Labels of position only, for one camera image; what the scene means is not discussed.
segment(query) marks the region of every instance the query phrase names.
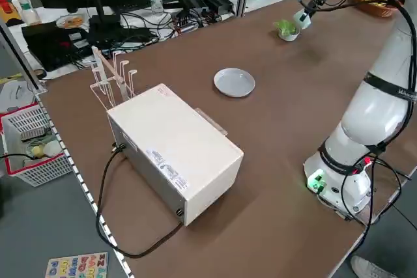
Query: green led light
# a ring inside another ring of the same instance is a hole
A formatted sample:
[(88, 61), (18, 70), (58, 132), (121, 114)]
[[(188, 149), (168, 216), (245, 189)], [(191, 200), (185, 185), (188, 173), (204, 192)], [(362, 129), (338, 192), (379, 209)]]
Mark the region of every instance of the green led light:
[(316, 190), (317, 192), (322, 192), (324, 187), (326, 187), (326, 182), (323, 180), (324, 171), (318, 169), (315, 171), (308, 179), (307, 184), (311, 189)]

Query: white box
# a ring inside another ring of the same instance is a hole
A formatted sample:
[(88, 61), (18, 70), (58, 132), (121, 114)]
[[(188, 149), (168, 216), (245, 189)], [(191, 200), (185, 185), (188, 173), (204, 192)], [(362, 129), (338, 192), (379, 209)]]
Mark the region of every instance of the white box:
[(116, 143), (184, 225), (233, 185), (243, 151), (164, 84), (108, 117)]

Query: table surface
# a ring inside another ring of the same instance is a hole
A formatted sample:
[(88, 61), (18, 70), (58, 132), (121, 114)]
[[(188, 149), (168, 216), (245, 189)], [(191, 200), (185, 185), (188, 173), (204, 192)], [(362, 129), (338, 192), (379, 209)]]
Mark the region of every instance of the table surface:
[[(246, 12), (250, 12), (253, 10), (256, 10), (258, 8), (261, 7), (265, 7), (267, 5), (270, 5), (272, 3), (276, 3), (278, 1), (282, 1), (282, 0), (247, 0), (246, 2)], [(42, 23), (48, 23), (51, 21), (55, 21), (56, 19), (60, 18), (61, 16), (66, 16), (68, 14), (68, 12), (66, 11), (66, 9), (51, 9), (51, 8), (44, 8), (44, 7), (40, 7), (40, 8), (36, 8), (36, 11), (39, 13), (40, 19), (42, 20)], [(178, 9), (175, 10), (166, 10), (166, 12), (175, 12), (178, 11)], [(112, 14), (113, 11), (109, 8), (109, 7), (104, 7), (104, 12), (106, 14)], [(85, 28), (86, 30), (88, 30), (88, 19), (89, 16), (92, 16), (94, 14), (96, 14), (96, 9), (95, 8), (80, 8), (77, 11), (78, 14), (83, 14), (84, 18), (85, 18), (85, 24), (83, 26), (83, 28)], [(152, 14), (152, 12), (149, 9), (143, 9), (143, 10), (135, 10), (133, 11), (133, 13), (139, 14), (140, 16), (143, 16), (145, 19), (149, 20), (151, 23), (160, 23), (161, 22), (161, 17), (155, 16)], [(230, 17), (231, 15), (224, 15), (223, 19), (226, 19), (228, 17)], [(126, 20), (128, 22), (128, 24), (130, 26), (136, 26), (136, 27), (152, 27), (152, 25), (148, 24), (148, 23), (143, 23), (142, 20), (139, 20), (137, 18), (133, 18), (133, 17), (126, 17)], [(126, 27), (126, 22), (124, 19), (121, 19), (121, 24), (123, 26)], [(39, 62), (30, 54), (30, 52), (27, 49), (27, 44), (26, 41), (22, 35), (22, 27), (25, 26), (25, 24), (21, 24), (21, 25), (15, 25), (12, 27), (9, 27), (10, 32), (12, 33), (13, 37), (15, 38), (16, 42), (18, 43), (20, 49), (23, 51), (26, 59), (29, 61), (29, 64), (33, 67), (33, 68), (42, 68), (42, 66), (39, 64)], [(160, 34), (161, 36), (166, 36), (171, 32), (171, 30), (161, 30)], [(84, 63), (86, 66), (89, 65), (90, 60), (84, 60)], [(56, 77), (60, 77), (72, 72), (75, 72), (77, 70), (77, 68), (73, 65), (73, 64), (68, 64), (65, 66), (62, 66), (52, 72), (48, 72), (46, 79), (53, 79)]]
[[(138, 69), (136, 90), (165, 83), (226, 129), (245, 153), (223, 197), (149, 256), (128, 259), (136, 277), (321, 278), (361, 235), (361, 226), (342, 220), (308, 191), (302, 164), (338, 124), (392, 20), (354, 8), (318, 14), (297, 41), (283, 42), (272, 23), (297, 10), (295, 0), (282, 1), (126, 54)], [(248, 97), (231, 99), (215, 89), (212, 78), (227, 67), (255, 78)], [(89, 71), (74, 72), (49, 81), (41, 100), (97, 200), (114, 139), (91, 83)], [(416, 132), (413, 121), (385, 156), (406, 172), (417, 163)], [(378, 171), (378, 207), (394, 181)], [(133, 253), (177, 225), (122, 156), (109, 170), (103, 215), (118, 245)]]

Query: white basket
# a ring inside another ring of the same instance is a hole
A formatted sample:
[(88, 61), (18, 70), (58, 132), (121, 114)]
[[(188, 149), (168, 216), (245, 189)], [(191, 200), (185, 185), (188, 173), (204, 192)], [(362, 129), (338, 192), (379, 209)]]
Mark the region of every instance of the white basket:
[[(5, 154), (26, 153), (22, 139), (33, 138), (50, 128), (49, 122), (42, 109), (37, 104), (28, 105), (13, 113), (0, 118), (1, 138)], [(37, 187), (68, 174), (72, 167), (62, 152), (53, 158), (29, 166), (23, 166), (24, 156), (11, 156), (6, 158), (7, 174), (22, 179), (24, 182)]]

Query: white device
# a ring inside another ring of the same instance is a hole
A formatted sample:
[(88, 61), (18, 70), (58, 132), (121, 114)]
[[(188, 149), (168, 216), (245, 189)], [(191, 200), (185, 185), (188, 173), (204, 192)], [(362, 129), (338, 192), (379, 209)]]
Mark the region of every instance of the white device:
[(235, 182), (243, 151), (164, 84), (107, 112), (117, 145), (184, 225)]
[[(311, 0), (309, 7), (315, 8), (324, 1)], [(405, 0), (404, 8), (416, 25), (417, 0)], [(314, 13), (305, 9), (295, 18), (300, 22), (308, 18), (309, 22)], [(341, 122), (304, 164), (307, 187), (343, 215), (359, 214), (370, 200), (371, 182), (364, 170), (371, 162), (364, 156), (370, 148), (389, 142), (409, 118), (406, 116), (410, 102), (401, 96), (416, 97), (415, 88), (409, 89), (411, 53), (410, 27), (399, 15), (379, 58), (366, 77), (383, 80), (383, 85), (398, 87), (398, 94), (387, 93), (365, 78)], [(362, 160), (359, 168), (352, 171), (358, 160)], [(341, 198), (342, 192), (346, 206)]]

